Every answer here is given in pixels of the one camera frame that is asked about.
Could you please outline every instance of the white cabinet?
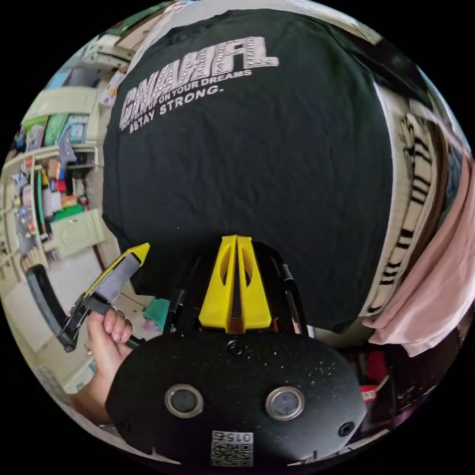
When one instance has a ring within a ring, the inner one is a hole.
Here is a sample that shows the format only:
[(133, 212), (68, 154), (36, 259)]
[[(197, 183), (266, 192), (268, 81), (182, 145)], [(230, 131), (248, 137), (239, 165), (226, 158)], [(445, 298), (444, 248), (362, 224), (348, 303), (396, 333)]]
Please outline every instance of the white cabinet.
[(91, 114), (97, 89), (65, 86), (41, 91), (28, 109), (23, 121), (54, 114)]
[(45, 250), (57, 248), (61, 259), (105, 240), (99, 210), (93, 209), (51, 224), (53, 239)]

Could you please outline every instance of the sticker label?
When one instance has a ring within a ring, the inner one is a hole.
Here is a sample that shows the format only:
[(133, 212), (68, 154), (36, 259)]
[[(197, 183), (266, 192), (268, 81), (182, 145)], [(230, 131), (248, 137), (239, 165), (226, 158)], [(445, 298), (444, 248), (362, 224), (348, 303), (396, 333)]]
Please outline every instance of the sticker label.
[(214, 430), (211, 438), (211, 465), (252, 467), (254, 434)]

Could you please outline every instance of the pink cloth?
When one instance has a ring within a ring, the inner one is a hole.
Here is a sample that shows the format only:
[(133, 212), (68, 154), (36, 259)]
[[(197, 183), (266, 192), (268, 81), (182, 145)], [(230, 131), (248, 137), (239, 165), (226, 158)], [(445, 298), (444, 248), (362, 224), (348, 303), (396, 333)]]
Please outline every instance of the pink cloth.
[(371, 343), (401, 344), (416, 356), (440, 343), (475, 300), (475, 172), (464, 153), (457, 196), (429, 243), (376, 321)]

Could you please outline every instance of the red object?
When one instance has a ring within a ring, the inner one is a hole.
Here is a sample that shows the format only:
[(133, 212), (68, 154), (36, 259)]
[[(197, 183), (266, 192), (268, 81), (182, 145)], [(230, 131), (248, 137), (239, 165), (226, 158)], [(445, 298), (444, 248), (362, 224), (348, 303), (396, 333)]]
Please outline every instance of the red object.
[(56, 191), (65, 192), (66, 191), (66, 182), (64, 180), (58, 180), (56, 182)]
[(387, 376), (387, 366), (386, 359), (384, 357), (384, 352), (380, 350), (372, 351), (368, 354), (367, 358), (368, 365), (368, 379), (370, 381), (375, 381), (378, 384)]
[(366, 403), (374, 401), (376, 399), (376, 396), (377, 396), (376, 388), (377, 386), (374, 386), (373, 384), (360, 386), (361, 395), (363, 396), (363, 399), (365, 400)]

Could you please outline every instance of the cabinet door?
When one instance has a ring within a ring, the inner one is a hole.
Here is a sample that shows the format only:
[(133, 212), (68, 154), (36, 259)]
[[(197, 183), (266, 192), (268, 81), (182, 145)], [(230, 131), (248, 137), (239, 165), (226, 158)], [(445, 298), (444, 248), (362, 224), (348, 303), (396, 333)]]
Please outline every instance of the cabinet door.
[(104, 241), (99, 211), (85, 211), (51, 224), (54, 246), (61, 259)]

